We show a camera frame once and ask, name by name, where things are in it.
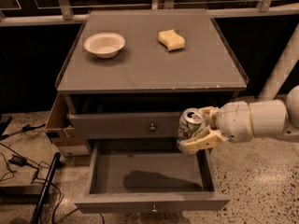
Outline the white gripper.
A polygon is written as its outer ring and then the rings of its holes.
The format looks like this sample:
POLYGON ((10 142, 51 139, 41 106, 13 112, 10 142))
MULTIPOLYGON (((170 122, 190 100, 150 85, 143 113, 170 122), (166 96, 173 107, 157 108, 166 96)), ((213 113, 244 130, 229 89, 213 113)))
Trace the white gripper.
POLYGON ((249 105, 246 102, 228 103, 218 109, 214 106, 202 107, 206 116, 206 128, 195 137, 180 142, 180 150, 188 155, 199 150, 213 148, 225 141, 248 142, 253 138, 249 105))

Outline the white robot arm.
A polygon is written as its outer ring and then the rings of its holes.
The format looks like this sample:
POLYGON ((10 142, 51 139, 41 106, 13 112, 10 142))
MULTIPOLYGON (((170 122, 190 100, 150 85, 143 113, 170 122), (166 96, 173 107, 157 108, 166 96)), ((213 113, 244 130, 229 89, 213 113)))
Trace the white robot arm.
POLYGON ((299 87, 284 101, 244 101, 222 107, 188 108, 180 116, 177 145, 191 155, 221 143, 243 143, 254 138, 299 140, 299 87))

